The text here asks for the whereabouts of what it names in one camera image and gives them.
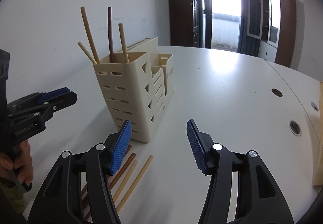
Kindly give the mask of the person's left hand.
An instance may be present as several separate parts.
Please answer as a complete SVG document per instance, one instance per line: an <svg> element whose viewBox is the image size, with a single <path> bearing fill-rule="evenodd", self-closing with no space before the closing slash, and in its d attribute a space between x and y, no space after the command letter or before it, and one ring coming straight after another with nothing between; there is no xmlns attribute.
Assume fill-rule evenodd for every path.
<svg viewBox="0 0 323 224"><path fill-rule="evenodd" d="M1 153L1 178L12 180L9 175L9 171L13 169L18 169L18 181L20 183L25 183L29 186L33 180L33 165L32 157L30 155L31 146L28 140L21 142L19 144L20 155L12 161L6 154Z"/></svg>

